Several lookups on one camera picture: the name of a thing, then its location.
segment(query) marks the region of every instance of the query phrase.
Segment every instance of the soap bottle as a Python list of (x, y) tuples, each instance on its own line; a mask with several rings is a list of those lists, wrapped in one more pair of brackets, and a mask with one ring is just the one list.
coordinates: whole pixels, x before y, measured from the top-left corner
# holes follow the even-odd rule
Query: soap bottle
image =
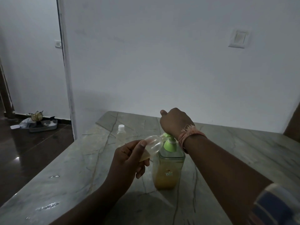
[(155, 155), (162, 148), (163, 143), (167, 141), (167, 136), (169, 135), (167, 133), (164, 133), (163, 135), (160, 136), (153, 135), (147, 137), (145, 139), (147, 145), (140, 159), (140, 162), (149, 159), (151, 156)]
[(167, 141), (153, 158), (152, 178), (158, 190), (173, 189), (178, 183), (185, 153), (175, 138), (167, 135)]
[(117, 147), (121, 147), (124, 144), (126, 144), (126, 131), (125, 131), (125, 126), (124, 125), (119, 125), (118, 127), (118, 133), (116, 136), (116, 145)]

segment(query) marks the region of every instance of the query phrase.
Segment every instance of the dark floor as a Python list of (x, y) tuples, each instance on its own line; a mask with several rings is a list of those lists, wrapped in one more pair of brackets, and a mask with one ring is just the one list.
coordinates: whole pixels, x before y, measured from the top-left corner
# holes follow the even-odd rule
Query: dark floor
[(71, 125), (35, 133), (12, 130), (20, 120), (8, 120), (3, 112), (0, 101), (0, 206), (73, 143)]

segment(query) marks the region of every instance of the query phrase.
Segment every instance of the water droplet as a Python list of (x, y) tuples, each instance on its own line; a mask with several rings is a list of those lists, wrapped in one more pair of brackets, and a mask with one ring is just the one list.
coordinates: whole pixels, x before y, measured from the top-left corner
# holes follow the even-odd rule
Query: water droplet
[(47, 206), (43, 206), (41, 208), (37, 208), (36, 210), (38, 211), (41, 211), (42, 209), (49, 209), (49, 208), (53, 208), (54, 206), (58, 205), (59, 203), (52, 203), (52, 204), (49, 204)]

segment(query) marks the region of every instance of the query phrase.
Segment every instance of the gray marble surface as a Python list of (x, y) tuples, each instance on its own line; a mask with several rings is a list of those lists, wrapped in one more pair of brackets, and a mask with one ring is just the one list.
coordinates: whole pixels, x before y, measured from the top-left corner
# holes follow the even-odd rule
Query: gray marble surface
[[(118, 125), (128, 141), (163, 132), (159, 118), (107, 112), (0, 208), (0, 224), (49, 224), (96, 190), (115, 151)], [(300, 144), (281, 134), (196, 124), (207, 137), (274, 182), (300, 186)], [(174, 190), (156, 191), (152, 164), (110, 211), (105, 224), (231, 224), (190, 156)]]

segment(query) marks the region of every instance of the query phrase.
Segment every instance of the striped sleeve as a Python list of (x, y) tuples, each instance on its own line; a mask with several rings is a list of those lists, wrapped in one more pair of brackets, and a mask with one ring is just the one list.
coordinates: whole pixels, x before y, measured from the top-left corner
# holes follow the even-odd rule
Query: striped sleeve
[(257, 197), (253, 209), (249, 214), (247, 224), (300, 224), (299, 199), (287, 189), (273, 183)]

